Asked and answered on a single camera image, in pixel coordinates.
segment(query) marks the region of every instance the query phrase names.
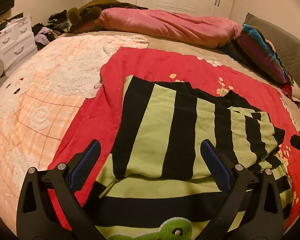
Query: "metal screw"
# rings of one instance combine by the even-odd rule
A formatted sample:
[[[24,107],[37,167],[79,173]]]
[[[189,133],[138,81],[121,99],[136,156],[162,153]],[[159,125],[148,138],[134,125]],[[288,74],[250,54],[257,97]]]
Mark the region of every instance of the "metal screw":
[[[271,174],[272,174],[272,171],[269,170],[269,169],[265,169],[265,172],[266,172],[266,174],[268,174],[268,175],[271,175]]]
[[[66,168],[66,164],[65,163],[60,163],[58,165],[58,170],[64,170]]]
[[[35,167],[31,167],[31,168],[28,170],[28,172],[29,172],[30,174],[34,173],[34,172],[35,172]]]
[[[243,166],[241,164],[236,164],[234,167],[237,171],[243,171]]]

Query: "pile of clothes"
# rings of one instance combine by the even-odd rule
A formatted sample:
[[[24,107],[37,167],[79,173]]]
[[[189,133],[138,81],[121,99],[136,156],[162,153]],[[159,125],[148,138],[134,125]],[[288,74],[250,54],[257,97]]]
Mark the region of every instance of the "pile of clothes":
[[[41,23],[33,26],[32,32],[34,34],[34,40],[38,50],[43,49],[51,41],[54,41],[56,38],[58,38],[58,34],[56,34],[52,29],[45,27]]]
[[[69,27],[67,19],[67,10],[60,13],[52,14],[49,17],[49,24],[44,26],[42,23],[37,23],[32,27],[34,33],[34,40],[38,50],[43,49],[51,41],[58,38],[58,36],[65,33],[64,29]]]
[[[48,28],[64,33],[64,29],[68,28],[70,24],[68,23],[67,19],[67,10],[64,10],[60,13],[52,14],[49,17],[49,24],[47,25]]]

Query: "beige bedsheet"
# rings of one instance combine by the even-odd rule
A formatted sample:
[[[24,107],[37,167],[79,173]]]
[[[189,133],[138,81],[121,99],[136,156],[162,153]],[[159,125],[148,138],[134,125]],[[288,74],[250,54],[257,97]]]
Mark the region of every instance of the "beige bedsheet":
[[[119,32],[89,34],[93,36],[135,35],[133,33]],[[88,36],[87,34],[79,34],[76,37],[80,40]],[[217,49],[204,49],[199,46],[146,35],[143,35],[143,37],[149,41],[148,48],[174,51],[185,55],[195,55],[205,60],[215,61],[216,64],[220,62],[254,79],[268,83],[261,76],[258,76],[247,67],[239,64]],[[143,46],[135,47],[146,47],[144,46],[146,42],[142,43],[140,36],[138,40]],[[85,68],[81,74],[76,72],[77,76],[73,77],[73,80],[84,79],[87,86],[75,88],[69,83],[64,85],[60,82],[60,76],[67,75],[67,71],[70,72],[71,70],[71,66],[66,67],[64,55],[61,53],[66,54],[68,60],[75,61],[78,59],[77,55],[83,53],[85,47],[83,46],[84,43],[82,43],[79,46],[73,45],[69,50],[69,45],[64,40],[64,43],[59,42],[58,46],[65,46],[68,49],[63,51],[59,49],[56,52],[56,41],[35,55],[35,57],[39,57],[42,60],[40,65],[45,66],[45,68],[44,71],[37,70],[33,77],[28,77],[34,79],[34,82],[29,87],[26,87],[27,92],[22,93],[17,102],[12,101],[15,104],[14,109],[16,109],[16,113],[13,114],[9,122],[0,118],[0,216],[13,232],[16,232],[18,195],[26,170],[30,166],[36,166],[40,170],[46,169],[84,99],[91,97],[96,92],[96,90],[92,89],[94,85],[98,89],[98,83],[94,84],[95,80],[89,79],[85,75],[87,71],[94,71],[94,69],[91,70],[89,68]],[[59,64],[63,66],[63,71],[60,71],[60,66],[55,66],[56,69],[51,70],[49,64],[52,64],[52,61],[47,60],[47,58],[51,59],[51,55],[60,58]],[[36,66],[31,67],[30,62],[25,63],[22,69],[30,69],[31,71],[32,67],[36,68]],[[18,72],[18,74],[13,76],[13,82],[10,82],[11,79],[9,79],[4,84],[2,90],[5,90],[5,87],[11,83],[10,86],[12,89],[10,88],[10,92],[14,92],[17,87],[15,84],[19,82],[20,78],[27,77],[26,73],[26,70],[23,70],[21,73]],[[69,91],[69,88],[72,92],[67,95],[65,91]],[[290,113],[291,121],[295,124],[297,130],[300,130],[300,111],[293,102],[282,94],[280,89],[275,88],[281,93],[282,98],[284,98],[284,105]],[[1,110],[5,111],[5,114],[11,114],[11,110],[6,109],[8,107],[7,101],[2,101],[0,104],[2,104],[0,107]]]

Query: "blanket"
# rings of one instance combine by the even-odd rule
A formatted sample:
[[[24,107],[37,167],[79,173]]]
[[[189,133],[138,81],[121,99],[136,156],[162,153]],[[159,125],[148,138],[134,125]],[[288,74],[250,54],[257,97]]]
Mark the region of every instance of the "blanket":
[[[242,27],[221,17],[190,17],[161,10],[111,8],[100,15],[101,26],[122,31],[168,38],[207,48],[224,46],[240,34]]]
[[[101,66],[121,46],[146,48],[148,41],[139,35],[61,37],[0,88],[0,216],[13,232],[26,171],[47,169],[82,103],[101,86]]]
[[[49,165],[49,168],[54,168],[58,163],[67,163],[75,153],[82,152],[92,139],[100,141],[101,156],[83,189],[75,193],[81,205],[87,201],[94,181],[114,143],[121,121],[123,82],[128,75],[151,82],[187,81],[194,88],[216,96],[225,95],[229,90],[235,91],[246,98],[251,105],[267,111],[271,122],[286,131],[284,142],[280,145],[279,157],[289,174],[288,180],[291,182],[291,177],[296,180],[300,178],[300,166],[298,165],[300,151],[290,145],[290,137],[293,134],[300,135],[300,131],[292,123],[290,114],[285,109],[287,106],[277,90],[223,66],[217,61],[205,61],[195,56],[183,56],[178,53],[153,49],[121,48],[102,67],[103,86],[94,99],[85,100],[62,139],[53,162]],[[293,191],[300,196],[300,184],[296,184]],[[51,194],[51,198],[63,226],[68,227],[56,197]],[[285,202],[285,205],[289,203],[288,199],[282,201]],[[289,218],[288,225],[296,218],[299,211],[298,199],[297,203],[294,201],[294,211]]]

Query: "green frog patch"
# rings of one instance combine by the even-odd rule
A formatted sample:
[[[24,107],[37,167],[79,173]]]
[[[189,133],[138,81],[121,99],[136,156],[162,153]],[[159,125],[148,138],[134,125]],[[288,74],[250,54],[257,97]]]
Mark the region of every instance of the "green frog patch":
[[[192,225],[184,219],[173,219],[164,222],[159,230],[147,235],[137,236],[110,236],[108,240],[191,240]]]

